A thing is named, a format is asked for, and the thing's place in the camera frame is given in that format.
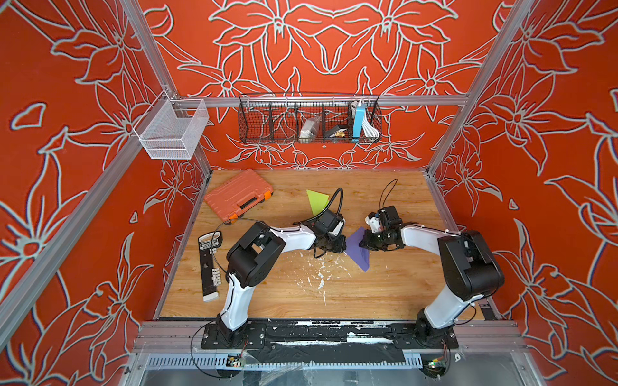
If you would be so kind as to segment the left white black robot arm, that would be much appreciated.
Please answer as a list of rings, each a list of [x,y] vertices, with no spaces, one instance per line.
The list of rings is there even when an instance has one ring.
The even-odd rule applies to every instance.
[[[311,249],[342,253],[346,249],[344,225],[345,220],[336,217],[325,223],[305,222],[289,228],[273,228],[261,222],[249,228],[227,254],[228,293],[216,321],[218,333],[227,345],[233,347],[242,341],[241,331],[248,322],[254,291],[279,257]]]

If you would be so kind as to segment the lime green square paper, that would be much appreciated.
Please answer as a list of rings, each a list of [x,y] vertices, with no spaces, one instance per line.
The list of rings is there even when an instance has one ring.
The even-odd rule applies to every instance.
[[[330,200],[329,195],[318,191],[307,190],[307,198],[312,210],[312,215],[319,215],[327,206]]]

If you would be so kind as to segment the purple square paper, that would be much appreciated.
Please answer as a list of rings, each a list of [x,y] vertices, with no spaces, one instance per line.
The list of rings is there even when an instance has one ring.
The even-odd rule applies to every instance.
[[[364,272],[370,269],[370,251],[361,247],[365,236],[365,230],[359,228],[346,238],[346,250],[344,251]]]

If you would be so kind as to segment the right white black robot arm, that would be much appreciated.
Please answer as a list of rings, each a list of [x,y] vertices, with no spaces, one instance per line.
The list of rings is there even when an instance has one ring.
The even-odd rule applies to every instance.
[[[368,251],[405,247],[440,257],[445,286],[427,307],[418,312],[414,337],[419,345],[433,347],[446,341],[457,318],[474,302],[492,296],[505,276],[483,235],[472,230],[450,233],[419,225],[365,230],[359,246]]]

